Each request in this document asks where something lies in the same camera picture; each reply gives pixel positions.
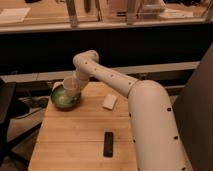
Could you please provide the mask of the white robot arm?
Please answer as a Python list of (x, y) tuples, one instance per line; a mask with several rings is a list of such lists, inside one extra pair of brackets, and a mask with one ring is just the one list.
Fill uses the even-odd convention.
[(90, 76), (128, 98), (139, 171), (186, 171), (183, 146), (167, 91), (152, 80), (138, 80), (99, 64), (94, 50), (73, 58), (80, 82)]

